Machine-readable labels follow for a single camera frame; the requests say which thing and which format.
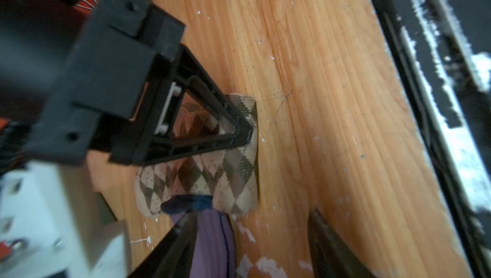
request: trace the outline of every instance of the screw hole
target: screw hole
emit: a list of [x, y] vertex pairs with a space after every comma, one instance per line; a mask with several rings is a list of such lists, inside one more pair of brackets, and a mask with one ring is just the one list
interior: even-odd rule
[[7, 218], [2, 220], [0, 224], [2, 225], [1, 230], [3, 233], [9, 232], [10, 227], [12, 226], [12, 220], [13, 220], [12, 218]]
[[128, 2], [126, 3], [126, 9], [128, 9], [129, 11], [137, 11], [138, 6], [133, 2]]
[[10, 189], [11, 194], [17, 194], [21, 190], [21, 183], [22, 181], [17, 181], [14, 185], [12, 185]]
[[70, 132], [66, 134], [66, 140], [68, 140], [69, 142], [74, 142], [77, 141], [78, 139], [79, 139], [79, 134], [76, 132]]

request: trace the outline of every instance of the white paint speck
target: white paint speck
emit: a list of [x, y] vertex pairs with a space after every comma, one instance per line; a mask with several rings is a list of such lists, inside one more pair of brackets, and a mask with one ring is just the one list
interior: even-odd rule
[[298, 264], [300, 265], [300, 267], [303, 270], [307, 270], [307, 271], [311, 271], [311, 272], [314, 271], [314, 269], [312, 268], [312, 262], [310, 262], [310, 261], [298, 260]]
[[256, 242], [256, 239], [254, 238], [254, 236], [252, 235], [252, 233], [250, 232], [249, 228], [245, 227], [240, 221], [237, 222], [237, 226], [239, 227], [239, 231], [241, 233], [246, 233], [247, 234], [247, 237], [249, 238], [249, 240], [253, 243]]
[[406, 42], [408, 43], [409, 51], [411, 52], [411, 54], [415, 58], [416, 57], [416, 41], [411, 39], [411, 37], [409, 36], [408, 29], [405, 26], [403, 26], [401, 28], [401, 32], [402, 32], [403, 37], [406, 39]]
[[433, 31], [433, 35], [435, 35], [436, 37], [441, 35], [438, 29], [438, 25], [434, 21], [429, 22], [429, 25], [431, 30]]
[[[461, 119], [464, 119], [457, 97], [451, 87], [451, 82], [448, 80], [448, 75], [446, 74], [439, 57], [437, 40], [434, 37], [429, 21], [427, 21], [424, 16], [424, 8], [422, 7], [422, 1], [424, 0], [411, 1], [413, 3], [414, 12], [416, 13], [416, 16], [418, 17], [418, 20], [423, 28], [425, 39], [431, 49], [430, 52], [433, 56], [436, 73], [445, 82], [441, 87], [448, 94], [452, 109], [455, 110]], [[409, 37], [406, 30], [402, 29], [402, 34], [406, 37], [406, 42], [412, 56], [414, 59], [417, 59], [416, 50], [414, 49], [414, 41]], [[424, 95], [429, 102], [429, 108], [434, 111], [437, 128], [439, 129], [439, 133], [444, 136], [443, 140], [446, 143], [448, 155], [455, 164], [458, 178], [462, 183], [462, 187], [471, 209], [474, 211], [479, 208], [491, 209], [491, 183], [484, 168], [484, 164], [482, 163], [482, 159], [478, 154], [475, 144], [473, 143], [467, 123], [463, 121], [463, 125], [461, 127], [448, 127], [446, 118], [439, 113], [437, 104], [432, 96], [432, 86], [428, 83], [424, 73], [422, 72], [421, 65], [417, 61], [415, 62], [415, 65], [416, 73], [419, 75], [418, 78], [423, 84]], [[448, 214], [448, 208], [445, 203], [444, 207]], [[459, 247], [458, 250], [462, 251], [462, 246], [457, 246]]]
[[476, 65], [477, 73], [481, 78], [483, 86], [486, 91], [489, 91], [489, 79], [491, 73], [491, 56], [488, 53], [481, 52], [479, 54], [472, 55], [472, 61]]
[[239, 278], [248, 278], [249, 269], [253, 266], [254, 264], [249, 260], [247, 255], [244, 255], [237, 268], [237, 275], [239, 275]]
[[261, 273], [269, 274], [271, 278], [287, 278], [285, 270], [282, 267], [278, 268], [278, 264], [273, 259], [262, 257], [256, 262], [256, 266]]

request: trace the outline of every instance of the wooden floor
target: wooden floor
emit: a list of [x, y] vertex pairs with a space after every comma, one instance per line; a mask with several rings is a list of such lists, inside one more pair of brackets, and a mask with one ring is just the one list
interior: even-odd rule
[[[379, 277], [470, 276], [370, 0], [154, 0], [224, 93], [259, 111], [259, 208], [238, 218], [238, 261], [274, 259], [310, 277], [307, 215], [318, 207]], [[140, 215], [134, 167], [89, 167], [138, 265], [169, 220]], [[249, 276], [257, 276], [256, 267]]]

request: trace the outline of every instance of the black mount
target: black mount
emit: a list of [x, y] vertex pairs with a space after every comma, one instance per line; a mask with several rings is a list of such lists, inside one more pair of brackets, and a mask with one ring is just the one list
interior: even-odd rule
[[318, 209], [310, 210], [307, 228], [314, 276], [375, 278]]
[[[50, 89], [26, 154], [80, 164], [96, 149], [115, 163], [149, 165], [249, 143], [251, 125], [181, 44], [184, 29], [151, 0], [99, 0]], [[174, 137], [185, 93], [234, 132]]]
[[191, 272], [198, 213], [185, 213], [128, 278], [186, 278]]

